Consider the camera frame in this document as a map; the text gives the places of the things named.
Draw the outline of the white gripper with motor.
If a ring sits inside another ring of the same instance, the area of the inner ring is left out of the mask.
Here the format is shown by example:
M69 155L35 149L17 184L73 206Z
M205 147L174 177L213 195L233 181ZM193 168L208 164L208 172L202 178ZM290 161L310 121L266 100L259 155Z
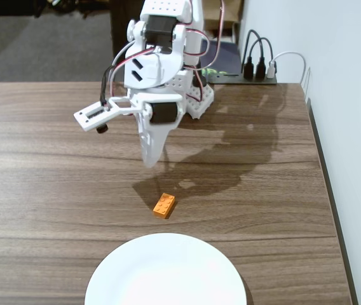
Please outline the white gripper with motor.
M132 90L130 100L141 108L135 119L142 159L151 168L160 159L168 134L185 114L184 97L173 89L152 88Z

